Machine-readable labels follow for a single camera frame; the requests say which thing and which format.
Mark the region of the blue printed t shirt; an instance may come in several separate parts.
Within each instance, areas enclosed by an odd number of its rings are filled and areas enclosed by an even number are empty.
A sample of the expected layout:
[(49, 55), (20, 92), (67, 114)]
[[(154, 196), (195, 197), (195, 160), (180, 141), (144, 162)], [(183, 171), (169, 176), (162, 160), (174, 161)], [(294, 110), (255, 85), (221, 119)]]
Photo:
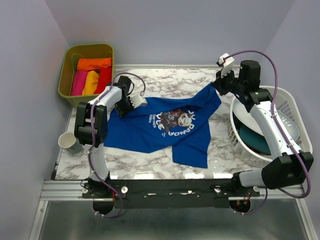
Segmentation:
[(191, 98), (146, 100), (146, 106), (123, 118), (112, 110), (104, 146), (141, 153), (171, 147), (174, 163), (206, 169), (211, 141), (209, 118), (222, 103), (212, 84)]

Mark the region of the olive green plastic bin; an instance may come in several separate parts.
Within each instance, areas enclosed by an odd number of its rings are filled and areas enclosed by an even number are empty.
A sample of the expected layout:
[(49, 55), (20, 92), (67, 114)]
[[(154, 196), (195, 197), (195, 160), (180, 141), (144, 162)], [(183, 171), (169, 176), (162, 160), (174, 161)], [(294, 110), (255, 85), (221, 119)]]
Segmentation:
[(73, 108), (76, 108), (80, 102), (89, 102), (98, 96), (97, 94), (71, 95), (79, 59), (102, 58), (114, 58), (114, 48), (111, 45), (107, 43), (80, 44), (74, 45), (66, 51), (57, 91)]

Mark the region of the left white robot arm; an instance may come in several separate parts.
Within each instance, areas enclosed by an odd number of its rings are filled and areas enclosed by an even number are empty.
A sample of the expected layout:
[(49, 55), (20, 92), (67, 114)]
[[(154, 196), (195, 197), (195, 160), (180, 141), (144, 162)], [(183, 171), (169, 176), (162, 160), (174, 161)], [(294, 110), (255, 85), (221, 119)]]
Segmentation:
[(76, 109), (74, 135), (87, 148), (90, 167), (89, 178), (96, 181), (93, 191), (101, 198), (107, 197), (111, 185), (105, 180), (109, 176), (104, 155), (104, 142), (108, 134), (108, 111), (115, 108), (121, 118), (134, 110), (129, 97), (134, 84), (121, 75), (118, 82), (110, 83), (105, 90), (89, 102), (80, 102)]

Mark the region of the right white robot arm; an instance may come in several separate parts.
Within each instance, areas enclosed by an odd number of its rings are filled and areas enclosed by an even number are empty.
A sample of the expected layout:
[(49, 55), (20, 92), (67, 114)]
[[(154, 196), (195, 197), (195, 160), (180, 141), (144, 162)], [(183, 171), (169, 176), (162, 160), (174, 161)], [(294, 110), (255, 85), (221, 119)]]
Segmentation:
[(275, 97), (269, 90), (260, 87), (261, 66), (254, 60), (240, 63), (238, 77), (235, 77), (234, 59), (221, 56), (217, 65), (221, 68), (212, 86), (221, 96), (232, 93), (250, 113), (269, 146), (273, 160), (260, 170), (236, 173), (236, 180), (230, 183), (230, 191), (241, 196), (248, 187), (265, 187), (283, 190), (284, 187), (307, 183), (306, 194), (311, 191), (309, 170), (314, 162), (311, 152), (304, 152), (291, 138), (284, 124), (280, 122), (275, 107)]

